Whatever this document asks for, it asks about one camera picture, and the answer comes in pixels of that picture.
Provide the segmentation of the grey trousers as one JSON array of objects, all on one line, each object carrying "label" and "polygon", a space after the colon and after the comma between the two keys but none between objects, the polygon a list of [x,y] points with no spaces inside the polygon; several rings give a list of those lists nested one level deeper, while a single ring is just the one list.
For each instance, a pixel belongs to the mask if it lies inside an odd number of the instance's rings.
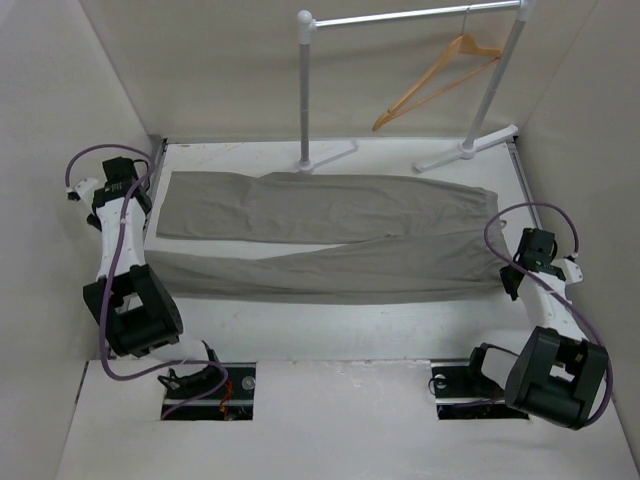
[{"label": "grey trousers", "polygon": [[507,245],[496,193],[407,176],[176,172],[156,233],[300,244],[262,259],[149,251],[176,296],[311,304],[465,299],[498,289]]}]

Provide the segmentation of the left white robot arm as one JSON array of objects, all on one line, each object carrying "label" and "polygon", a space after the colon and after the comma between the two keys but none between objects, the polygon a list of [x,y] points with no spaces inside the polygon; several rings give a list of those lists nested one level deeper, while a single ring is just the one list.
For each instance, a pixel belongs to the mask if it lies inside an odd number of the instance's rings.
[{"label": "left white robot arm", "polygon": [[[96,280],[83,287],[83,299],[99,327],[102,367],[113,380],[129,381],[167,367],[162,385],[192,387],[206,399],[221,393],[228,372],[204,342],[183,346],[184,325],[178,307],[144,254],[144,233],[152,201],[138,175],[137,162],[115,157],[102,163],[105,181],[84,179],[72,192],[89,210],[87,223],[101,236]],[[142,358],[168,349],[169,360],[134,374],[118,374],[108,353]]]}]

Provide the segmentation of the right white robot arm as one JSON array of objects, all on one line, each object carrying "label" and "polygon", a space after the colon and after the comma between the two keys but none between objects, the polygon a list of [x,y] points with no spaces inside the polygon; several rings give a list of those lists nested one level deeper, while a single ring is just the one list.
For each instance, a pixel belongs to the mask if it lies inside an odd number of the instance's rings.
[{"label": "right white robot arm", "polygon": [[506,262],[500,279],[511,300],[525,306],[532,332],[497,394],[468,408],[502,403],[509,409],[580,430],[606,410],[613,372],[603,340],[566,296],[566,287],[583,280],[576,256],[557,257],[555,235],[527,228],[516,254],[508,257],[483,232],[488,249]]}]

